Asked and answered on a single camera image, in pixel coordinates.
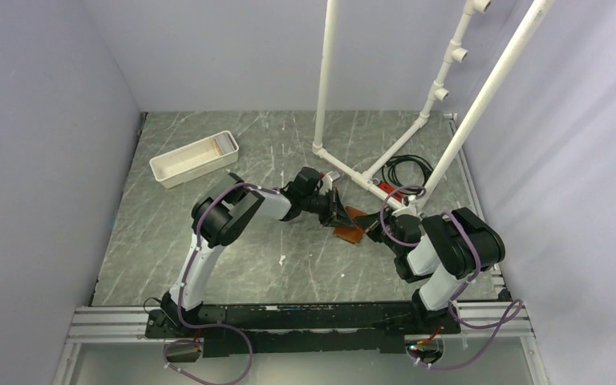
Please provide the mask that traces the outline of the white rectangular plastic tray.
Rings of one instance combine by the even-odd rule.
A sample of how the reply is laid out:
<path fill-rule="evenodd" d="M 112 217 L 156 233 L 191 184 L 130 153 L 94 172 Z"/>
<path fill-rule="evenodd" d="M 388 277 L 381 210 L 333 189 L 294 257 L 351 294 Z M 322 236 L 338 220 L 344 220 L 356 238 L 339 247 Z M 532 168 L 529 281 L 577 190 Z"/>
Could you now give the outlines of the white rectangular plastic tray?
<path fill-rule="evenodd" d="M 150 159 L 155 180 L 173 188 L 237 162 L 240 146 L 230 131 L 218 132 Z"/>

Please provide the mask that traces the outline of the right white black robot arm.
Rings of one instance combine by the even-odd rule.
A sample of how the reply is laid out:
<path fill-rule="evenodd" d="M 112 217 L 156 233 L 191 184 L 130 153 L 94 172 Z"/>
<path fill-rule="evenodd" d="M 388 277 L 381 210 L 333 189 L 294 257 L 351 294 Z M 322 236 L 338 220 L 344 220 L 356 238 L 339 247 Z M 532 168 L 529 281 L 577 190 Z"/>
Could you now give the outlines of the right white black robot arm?
<path fill-rule="evenodd" d="M 420 333 L 438 326 L 451 301 L 505 259 L 501 237 L 466 207 L 425 218 L 384 209 L 356 217 L 355 223 L 394 253 L 402 280 L 425 281 L 411 296 L 410 322 Z"/>

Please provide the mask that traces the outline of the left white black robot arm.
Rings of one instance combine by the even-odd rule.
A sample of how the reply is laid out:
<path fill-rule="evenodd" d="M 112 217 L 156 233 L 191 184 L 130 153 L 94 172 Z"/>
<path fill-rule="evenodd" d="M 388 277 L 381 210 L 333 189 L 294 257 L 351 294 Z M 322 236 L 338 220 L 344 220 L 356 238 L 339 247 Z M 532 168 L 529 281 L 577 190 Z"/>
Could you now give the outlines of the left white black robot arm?
<path fill-rule="evenodd" d="M 186 337 L 197 329 L 205 287 L 220 255 L 255 217 L 287 222 L 312 213 L 324 227 L 356 227 L 338 190 L 326 189 L 323 177 L 304 167 L 285 187 L 265 188 L 230 173 L 193 206 L 191 245 L 184 266 L 160 300 L 167 327 L 174 334 Z"/>

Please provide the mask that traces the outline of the red black clamp tool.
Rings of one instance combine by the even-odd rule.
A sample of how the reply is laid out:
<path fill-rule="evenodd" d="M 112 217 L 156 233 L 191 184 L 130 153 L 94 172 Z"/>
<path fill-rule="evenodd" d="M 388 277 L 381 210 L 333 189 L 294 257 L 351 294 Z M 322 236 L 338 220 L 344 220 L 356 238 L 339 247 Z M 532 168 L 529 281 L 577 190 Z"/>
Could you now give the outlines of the red black clamp tool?
<path fill-rule="evenodd" d="M 376 186 L 382 191 L 384 191 L 386 194 L 389 194 L 389 193 L 395 194 L 395 188 L 383 180 L 381 180 Z"/>

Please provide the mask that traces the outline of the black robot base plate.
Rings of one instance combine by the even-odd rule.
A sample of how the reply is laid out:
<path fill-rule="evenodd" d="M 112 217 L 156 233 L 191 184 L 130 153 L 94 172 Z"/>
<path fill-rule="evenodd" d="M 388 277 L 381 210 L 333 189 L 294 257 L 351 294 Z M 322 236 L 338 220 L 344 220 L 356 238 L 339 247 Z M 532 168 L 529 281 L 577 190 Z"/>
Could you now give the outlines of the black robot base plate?
<path fill-rule="evenodd" d="M 409 302 L 332 302 L 203 305 L 185 315 L 201 331 L 182 326 L 174 310 L 150 310 L 148 339 L 197 338 L 206 358 L 233 354 L 378 351 L 398 354 L 427 336 L 457 335 L 448 314 L 427 320 Z"/>

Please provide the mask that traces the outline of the aluminium extrusion rail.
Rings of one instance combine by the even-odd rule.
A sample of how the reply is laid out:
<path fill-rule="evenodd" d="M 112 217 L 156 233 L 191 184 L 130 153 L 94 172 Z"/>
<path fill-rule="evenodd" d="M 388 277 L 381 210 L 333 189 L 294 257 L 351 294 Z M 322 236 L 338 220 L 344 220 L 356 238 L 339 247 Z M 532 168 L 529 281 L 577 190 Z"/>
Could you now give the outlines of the aluminium extrusion rail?
<path fill-rule="evenodd" d="M 355 333 L 381 331 L 402 335 L 407 340 L 431 336 L 450 338 L 487 338 L 491 323 L 497 322 L 506 305 L 503 302 L 463 302 L 457 314 L 466 322 L 442 318 L 428 326 L 407 322 L 402 302 L 308 305 L 308 306 L 206 306 L 201 317 L 205 323 L 222 322 L 253 334 Z M 68 338 L 85 342 L 161 342 L 177 335 L 165 325 L 165 318 L 152 316 L 153 308 L 81 307 L 72 318 Z"/>

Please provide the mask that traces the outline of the white PVC pipe frame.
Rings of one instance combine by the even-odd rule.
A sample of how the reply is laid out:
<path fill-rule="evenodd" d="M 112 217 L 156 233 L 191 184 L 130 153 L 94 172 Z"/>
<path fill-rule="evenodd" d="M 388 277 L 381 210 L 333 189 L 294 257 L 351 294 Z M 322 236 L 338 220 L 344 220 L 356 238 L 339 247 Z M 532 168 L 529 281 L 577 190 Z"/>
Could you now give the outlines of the white PVC pipe frame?
<path fill-rule="evenodd" d="M 411 139 L 418 139 L 428 126 L 431 112 L 449 107 L 459 98 L 465 99 L 467 111 L 463 121 L 477 125 L 489 102 L 504 82 L 527 42 L 540 26 L 551 1 L 515 1 L 504 3 L 503 14 L 494 19 L 497 43 L 490 43 L 488 52 L 496 62 L 480 64 L 477 41 L 468 34 L 476 33 L 488 21 L 488 8 L 497 8 L 496 1 L 329 1 L 325 5 L 325 26 L 322 32 L 317 110 L 310 149 L 317 158 L 346 176 L 355 186 L 382 200 L 386 196 L 373 181 L 375 174 Z M 409 97 L 404 110 L 413 111 L 411 122 L 374 151 L 374 158 L 363 166 L 355 165 L 346 154 L 337 154 L 336 145 L 327 142 L 327 97 L 334 76 L 332 67 L 344 59 L 337 49 L 346 45 L 337 36 L 347 28 L 338 26 L 338 18 L 348 11 L 360 10 L 365 15 L 364 30 L 370 36 L 382 33 L 380 48 L 372 58 L 384 61 L 388 54 L 400 62 L 402 74 L 393 75 L 393 84 L 402 87 Z"/>

